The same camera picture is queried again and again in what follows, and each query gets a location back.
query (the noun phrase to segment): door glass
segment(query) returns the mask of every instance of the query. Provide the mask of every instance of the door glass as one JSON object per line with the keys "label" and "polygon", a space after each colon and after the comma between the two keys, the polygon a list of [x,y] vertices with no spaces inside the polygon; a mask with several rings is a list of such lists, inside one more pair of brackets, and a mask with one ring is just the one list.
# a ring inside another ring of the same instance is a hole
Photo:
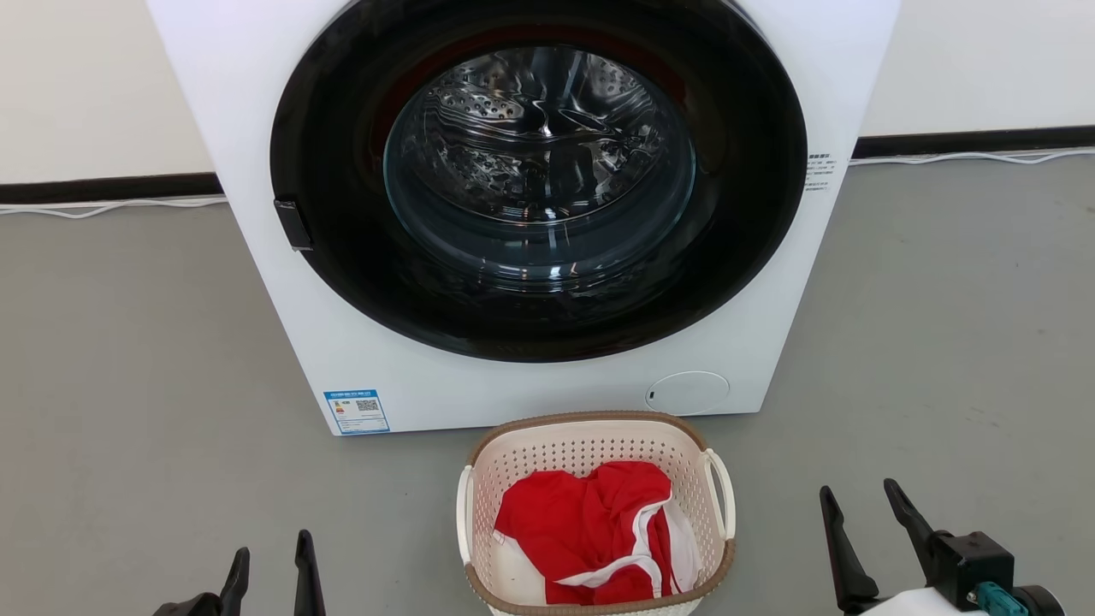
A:
{"label": "door glass", "polygon": [[572,290],[622,275],[689,202],[695,156],[675,103],[573,47],[487,54],[425,84],[384,150],[411,235],[480,281]]}

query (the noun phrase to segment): cable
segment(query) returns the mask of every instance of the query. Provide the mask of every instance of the cable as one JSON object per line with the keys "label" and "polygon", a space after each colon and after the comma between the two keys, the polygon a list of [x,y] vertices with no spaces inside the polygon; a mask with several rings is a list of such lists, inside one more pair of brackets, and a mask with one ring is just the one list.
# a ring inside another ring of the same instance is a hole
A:
{"label": "cable", "polygon": [[865,158],[849,162],[849,166],[862,166],[864,164],[927,164],[929,162],[941,162],[944,160],[995,160],[999,162],[1013,162],[1015,164],[1038,164],[1047,160],[1064,158],[1067,155],[1095,154],[1095,150],[1065,150],[1049,154],[992,154],[987,152],[956,152],[929,158]]}
{"label": "cable", "polygon": [[110,205],[103,205],[91,209],[89,211],[83,211],[81,213],[69,213],[68,211],[61,211],[60,209],[50,208],[35,208],[35,207],[13,207],[0,205],[0,216],[5,213],[46,213],[49,216],[58,216],[60,218],[68,218],[70,220],[80,220],[82,218],[90,218],[104,211],[111,211],[112,209],[117,209],[119,207],[131,207],[140,205],[163,205],[166,207],[207,207],[210,205],[220,205],[222,202],[228,202],[224,197],[207,198],[207,199],[181,199],[181,200],[161,200],[161,199],[150,199],[150,198],[135,198],[129,200],[119,200],[117,202],[112,202]]}

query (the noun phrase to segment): red fabric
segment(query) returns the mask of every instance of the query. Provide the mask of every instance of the red fabric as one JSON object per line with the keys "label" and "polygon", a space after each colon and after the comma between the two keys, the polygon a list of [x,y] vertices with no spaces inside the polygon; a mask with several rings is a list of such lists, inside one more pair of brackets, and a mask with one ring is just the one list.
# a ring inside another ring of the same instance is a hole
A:
{"label": "red fabric", "polygon": [[[586,478],[537,472],[503,496],[495,530],[516,539],[544,577],[549,604],[606,605],[653,598],[650,576],[634,565],[620,569],[596,589],[556,582],[631,556],[636,543],[633,523],[639,510],[668,500],[671,490],[669,478],[644,462],[608,463]],[[647,531],[650,548],[646,556],[661,571],[661,594],[672,594],[664,512],[650,519]]]}

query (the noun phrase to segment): blue and white sticker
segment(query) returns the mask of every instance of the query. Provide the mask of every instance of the blue and white sticker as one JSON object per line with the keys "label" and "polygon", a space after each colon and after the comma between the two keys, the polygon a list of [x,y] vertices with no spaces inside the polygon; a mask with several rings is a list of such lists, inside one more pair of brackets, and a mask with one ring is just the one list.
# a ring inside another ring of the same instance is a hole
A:
{"label": "blue and white sticker", "polygon": [[324,392],[331,414],[343,434],[374,434],[391,432],[384,407],[376,390],[354,390],[350,392]]}

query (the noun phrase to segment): beige laundry basket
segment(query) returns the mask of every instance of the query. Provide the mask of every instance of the beige laundry basket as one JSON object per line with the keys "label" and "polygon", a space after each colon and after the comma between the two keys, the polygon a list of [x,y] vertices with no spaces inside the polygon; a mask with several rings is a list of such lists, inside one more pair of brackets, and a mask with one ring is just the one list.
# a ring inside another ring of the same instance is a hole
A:
{"label": "beige laundry basket", "polygon": [[[661,598],[596,606],[527,605],[530,584],[504,562],[493,538],[502,496],[534,470],[589,475],[602,463],[646,461],[672,481],[673,498],[688,515],[703,566],[693,590]],[[719,507],[715,483],[722,488]],[[649,411],[602,411],[548,416],[491,431],[472,453],[457,491],[457,537],[472,589],[496,615],[682,616],[726,577],[734,561],[734,491],[723,461],[684,421]]]}

